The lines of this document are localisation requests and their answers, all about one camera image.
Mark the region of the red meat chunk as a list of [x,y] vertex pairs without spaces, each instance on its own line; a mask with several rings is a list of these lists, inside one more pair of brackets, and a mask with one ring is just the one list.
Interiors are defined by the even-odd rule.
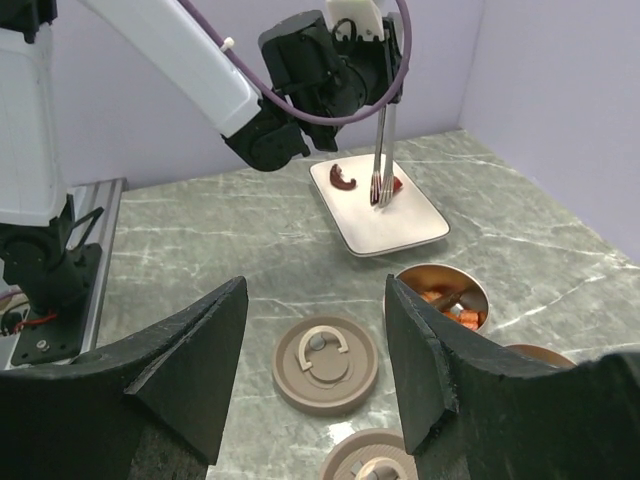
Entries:
[[402,189],[402,187],[403,187],[402,181],[398,177],[394,177],[393,193],[394,194],[398,193]]

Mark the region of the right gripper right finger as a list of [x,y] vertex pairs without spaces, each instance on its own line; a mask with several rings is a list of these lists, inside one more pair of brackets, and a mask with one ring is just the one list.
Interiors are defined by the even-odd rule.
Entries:
[[639,356],[560,369],[451,321],[395,277],[388,351],[422,479],[635,479]]

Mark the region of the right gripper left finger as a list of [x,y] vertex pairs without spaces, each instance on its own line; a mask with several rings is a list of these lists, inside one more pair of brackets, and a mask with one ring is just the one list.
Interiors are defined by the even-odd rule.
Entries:
[[217,462],[248,313],[235,277],[67,365],[1,374],[5,479],[202,479]]

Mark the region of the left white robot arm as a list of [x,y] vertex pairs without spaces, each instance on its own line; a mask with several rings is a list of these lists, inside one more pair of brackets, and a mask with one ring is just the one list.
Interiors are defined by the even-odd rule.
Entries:
[[345,256],[309,160],[261,174],[151,63],[75,1],[54,25],[53,93],[65,179],[79,213],[105,212],[99,345],[173,314],[231,277],[253,312],[294,315],[287,285]]

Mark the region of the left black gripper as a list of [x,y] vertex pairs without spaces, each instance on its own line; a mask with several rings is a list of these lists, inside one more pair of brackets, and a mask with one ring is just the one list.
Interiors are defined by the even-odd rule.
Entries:
[[382,18],[383,38],[366,41],[354,20],[342,18],[334,25],[334,47],[349,72],[363,85],[363,106],[373,106],[389,90],[402,61],[402,26],[392,15]]

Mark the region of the dark sausage slice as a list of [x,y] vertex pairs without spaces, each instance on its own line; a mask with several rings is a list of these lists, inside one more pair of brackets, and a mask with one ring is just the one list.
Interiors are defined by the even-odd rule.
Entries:
[[341,167],[338,164],[333,164],[329,171],[330,184],[341,191],[352,191],[357,187],[357,181],[352,178],[346,180]]

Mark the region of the metal food tongs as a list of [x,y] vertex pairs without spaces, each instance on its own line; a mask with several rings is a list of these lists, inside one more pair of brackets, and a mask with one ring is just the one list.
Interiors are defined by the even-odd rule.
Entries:
[[373,172],[370,183],[370,204],[385,208],[393,199],[394,148],[396,133],[394,103],[387,104],[378,115]]

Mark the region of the red shrimp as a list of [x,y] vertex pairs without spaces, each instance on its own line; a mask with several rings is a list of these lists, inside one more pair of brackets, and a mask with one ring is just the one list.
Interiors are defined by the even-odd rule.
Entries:
[[466,290],[451,293],[428,290],[422,292],[420,297],[450,320],[477,331],[484,324],[486,313],[465,307],[462,304],[462,296],[465,293]]

